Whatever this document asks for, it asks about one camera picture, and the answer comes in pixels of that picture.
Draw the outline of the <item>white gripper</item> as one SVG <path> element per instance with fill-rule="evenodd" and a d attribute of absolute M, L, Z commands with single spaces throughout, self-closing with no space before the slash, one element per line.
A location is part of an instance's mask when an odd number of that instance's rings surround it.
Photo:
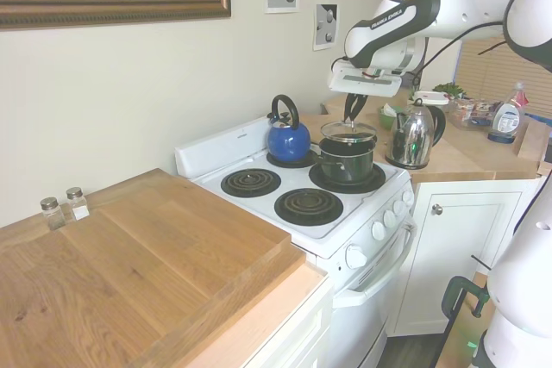
<path fill-rule="evenodd" d="M 343 121 L 353 122 L 363 110 L 367 96 L 394 97 L 402 84 L 399 76 L 381 73 L 368 76 L 367 72 L 354 67 L 344 59 L 338 59 L 332 66 L 328 79 L 329 89 L 346 93 Z"/>

